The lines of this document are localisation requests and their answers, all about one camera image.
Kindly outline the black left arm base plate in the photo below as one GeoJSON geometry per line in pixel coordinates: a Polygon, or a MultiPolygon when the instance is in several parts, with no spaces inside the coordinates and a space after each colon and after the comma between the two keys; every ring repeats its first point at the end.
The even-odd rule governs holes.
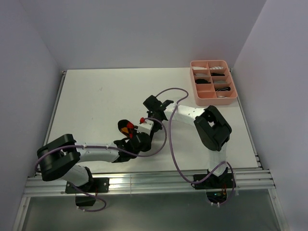
{"type": "Polygon", "coordinates": [[[109,178],[93,178],[92,182],[88,182],[83,186],[77,188],[70,182],[67,182],[65,193],[73,194],[80,193],[80,190],[86,193],[107,193],[109,190],[109,178]]]}

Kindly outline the black orange argyle sock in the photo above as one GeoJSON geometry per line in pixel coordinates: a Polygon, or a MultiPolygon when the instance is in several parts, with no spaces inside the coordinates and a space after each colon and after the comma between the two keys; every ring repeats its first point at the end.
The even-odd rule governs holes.
{"type": "Polygon", "coordinates": [[[118,130],[129,139],[132,139],[137,134],[138,126],[132,124],[126,119],[119,120],[117,127],[118,130]]]}

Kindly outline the black white-striped sock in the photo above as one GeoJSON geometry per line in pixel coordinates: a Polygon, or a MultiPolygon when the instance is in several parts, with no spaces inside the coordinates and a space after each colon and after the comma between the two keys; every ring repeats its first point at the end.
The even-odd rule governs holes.
{"type": "Polygon", "coordinates": [[[231,91],[231,87],[216,88],[215,91],[231,91]]]}

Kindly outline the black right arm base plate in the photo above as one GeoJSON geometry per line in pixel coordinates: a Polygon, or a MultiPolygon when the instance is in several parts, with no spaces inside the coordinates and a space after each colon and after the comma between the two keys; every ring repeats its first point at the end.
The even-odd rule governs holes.
{"type": "Polygon", "coordinates": [[[236,182],[233,179],[231,173],[223,173],[219,177],[214,174],[210,175],[208,179],[198,184],[191,184],[193,188],[197,190],[202,189],[232,189],[233,186],[236,187],[236,182]]]}

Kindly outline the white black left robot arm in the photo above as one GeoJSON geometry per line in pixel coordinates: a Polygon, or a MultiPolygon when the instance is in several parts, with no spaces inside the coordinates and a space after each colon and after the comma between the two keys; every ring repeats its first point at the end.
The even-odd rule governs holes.
{"type": "Polygon", "coordinates": [[[63,179],[82,192],[89,192],[94,186],[92,173],[78,163],[124,163],[149,151],[151,144],[152,136],[144,132],[105,145],[77,143],[72,134],[65,134],[38,149],[35,170],[40,168],[44,181],[63,179]]]}

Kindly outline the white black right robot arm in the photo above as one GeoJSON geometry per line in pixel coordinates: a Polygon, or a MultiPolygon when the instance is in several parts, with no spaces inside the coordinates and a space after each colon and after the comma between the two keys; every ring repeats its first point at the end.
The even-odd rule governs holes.
{"type": "Polygon", "coordinates": [[[212,105],[207,108],[193,108],[171,100],[161,102],[153,95],[149,96],[143,105],[149,117],[168,121],[169,146],[177,170],[179,166],[173,151],[171,123],[175,120],[196,128],[202,144],[209,150],[208,182],[212,187],[220,187],[228,170],[231,169],[226,161],[226,147],[232,133],[230,125],[220,111],[212,105]]]}

